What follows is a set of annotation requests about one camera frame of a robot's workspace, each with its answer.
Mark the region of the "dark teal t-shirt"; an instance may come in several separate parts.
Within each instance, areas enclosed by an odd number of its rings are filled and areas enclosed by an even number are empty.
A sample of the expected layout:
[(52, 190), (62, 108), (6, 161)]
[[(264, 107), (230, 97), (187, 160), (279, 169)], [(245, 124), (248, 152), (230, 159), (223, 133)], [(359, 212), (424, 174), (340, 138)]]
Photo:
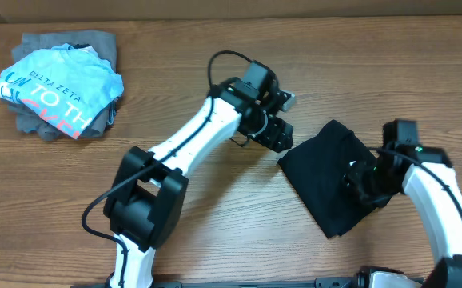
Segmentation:
[(361, 204), (343, 177), (352, 161), (375, 162), (366, 146), (336, 120), (278, 160), (286, 178), (327, 238), (342, 236), (389, 198)]

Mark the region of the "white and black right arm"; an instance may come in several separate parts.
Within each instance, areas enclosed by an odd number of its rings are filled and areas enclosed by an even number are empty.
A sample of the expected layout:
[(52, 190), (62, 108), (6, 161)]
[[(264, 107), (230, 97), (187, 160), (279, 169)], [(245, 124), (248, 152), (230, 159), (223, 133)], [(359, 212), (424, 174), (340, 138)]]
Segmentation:
[(462, 194), (456, 171), (442, 148), (423, 146), (414, 121), (383, 126), (383, 145), (372, 164), (352, 161), (343, 182), (363, 206), (382, 206), (395, 194), (416, 207), (430, 242), (435, 266), (417, 282), (397, 272), (360, 276), (358, 287), (462, 287)]

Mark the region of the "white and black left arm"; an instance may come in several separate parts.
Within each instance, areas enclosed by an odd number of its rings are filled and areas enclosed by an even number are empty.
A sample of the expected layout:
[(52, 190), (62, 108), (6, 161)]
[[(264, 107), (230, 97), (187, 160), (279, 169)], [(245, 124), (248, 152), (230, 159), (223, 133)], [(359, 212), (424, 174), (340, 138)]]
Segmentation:
[(295, 101), (267, 66), (252, 61), (243, 78), (210, 85), (201, 109), (173, 136), (147, 151), (131, 148), (103, 208), (117, 242), (105, 285), (152, 286), (156, 250), (179, 221), (190, 175), (235, 133), (276, 153), (291, 148), (293, 127), (277, 113)]

